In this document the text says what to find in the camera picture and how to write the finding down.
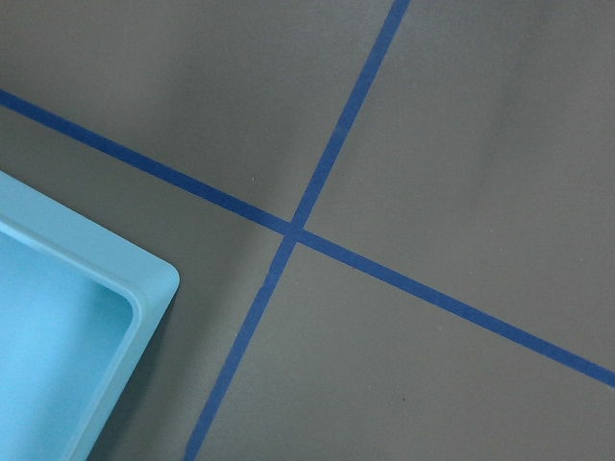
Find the light blue plastic bin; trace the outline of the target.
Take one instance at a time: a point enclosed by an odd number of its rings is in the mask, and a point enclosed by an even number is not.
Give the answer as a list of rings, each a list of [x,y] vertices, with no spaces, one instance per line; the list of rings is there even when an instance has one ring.
[[[84,460],[180,283],[178,271],[1,178],[1,456]]]

